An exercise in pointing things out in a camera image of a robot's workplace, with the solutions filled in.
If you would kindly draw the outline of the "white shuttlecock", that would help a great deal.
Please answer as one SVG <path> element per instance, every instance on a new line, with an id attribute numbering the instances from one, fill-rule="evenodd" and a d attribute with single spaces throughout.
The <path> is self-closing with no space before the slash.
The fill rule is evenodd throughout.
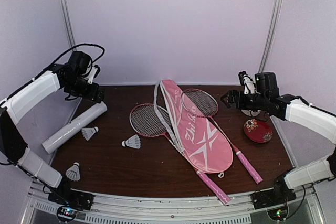
<path id="1" fill-rule="evenodd" d="M 99 128 L 97 126 L 90 128 L 86 127 L 81 129 L 82 136 L 86 141 L 89 141 L 98 131 Z"/>
<path id="2" fill-rule="evenodd" d="M 141 140 L 139 135 L 136 134 L 128 138 L 127 140 L 122 141 L 121 145 L 123 147 L 130 147 L 138 150 L 141 148 Z"/>
<path id="3" fill-rule="evenodd" d="M 80 164 L 78 162 L 74 162 L 74 164 L 66 170 L 66 177 L 74 182 L 80 181 Z"/>

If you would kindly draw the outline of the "white shuttlecock tube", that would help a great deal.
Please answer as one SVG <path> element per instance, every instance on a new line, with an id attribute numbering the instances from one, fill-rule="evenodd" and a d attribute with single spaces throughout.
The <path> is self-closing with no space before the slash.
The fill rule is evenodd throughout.
<path id="1" fill-rule="evenodd" d="M 48 154 L 51 154 L 57 148 L 66 143 L 70 138 L 76 135 L 82 128 L 86 127 L 89 123 L 94 121 L 106 111 L 107 106 L 104 102 L 96 103 L 45 140 L 42 143 L 43 148 Z"/>

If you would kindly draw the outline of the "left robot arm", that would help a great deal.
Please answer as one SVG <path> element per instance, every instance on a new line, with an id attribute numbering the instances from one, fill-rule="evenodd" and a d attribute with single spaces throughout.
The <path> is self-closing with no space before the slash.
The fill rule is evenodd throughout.
<path id="1" fill-rule="evenodd" d="M 34 153 L 17 129 L 17 124 L 32 108 L 59 89 L 60 78 L 47 70 L 40 77 L 31 79 L 30 83 L 15 95 L 1 101 L 1 153 L 11 164 L 28 172 L 31 177 L 56 188 L 56 198 L 64 205 L 71 205 L 76 199 L 75 192 L 61 185 L 61 173 Z M 47 153 L 52 153 L 106 111 L 105 103 L 97 102 L 45 140 L 42 143 L 43 148 Z"/>

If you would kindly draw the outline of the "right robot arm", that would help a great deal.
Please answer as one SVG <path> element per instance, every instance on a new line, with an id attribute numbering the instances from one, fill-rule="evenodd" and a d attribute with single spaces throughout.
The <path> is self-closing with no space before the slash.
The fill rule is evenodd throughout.
<path id="1" fill-rule="evenodd" d="M 285 94 L 269 98 L 266 94 L 230 90 L 220 100 L 227 108 L 233 104 L 239 110 L 265 111 L 283 121 L 299 124 L 335 144 L 335 115 L 311 105 L 302 97 Z M 289 190 L 332 179 L 335 179 L 335 152 L 283 175 L 283 184 L 269 192 L 269 199 L 279 204 L 289 196 Z"/>

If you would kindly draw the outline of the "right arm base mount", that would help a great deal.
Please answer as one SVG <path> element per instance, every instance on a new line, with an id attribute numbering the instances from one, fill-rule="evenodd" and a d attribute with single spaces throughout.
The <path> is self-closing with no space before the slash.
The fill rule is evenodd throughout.
<path id="1" fill-rule="evenodd" d="M 275 205 L 285 204 L 295 200 L 296 194 L 293 189 L 289 189 L 285 183 L 284 175 L 274 180 L 272 189 L 255 191 L 251 194 L 254 209 L 268 208 Z"/>

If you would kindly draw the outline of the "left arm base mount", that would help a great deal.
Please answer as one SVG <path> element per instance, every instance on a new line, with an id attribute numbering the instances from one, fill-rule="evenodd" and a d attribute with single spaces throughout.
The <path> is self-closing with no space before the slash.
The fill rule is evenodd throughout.
<path id="1" fill-rule="evenodd" d="M 57 188 L 47 185 L 50 190 L 48 200 L 77 210 L 91 210 L 94 195 L 71 189 L 71 181 L 63 177 Z"/>

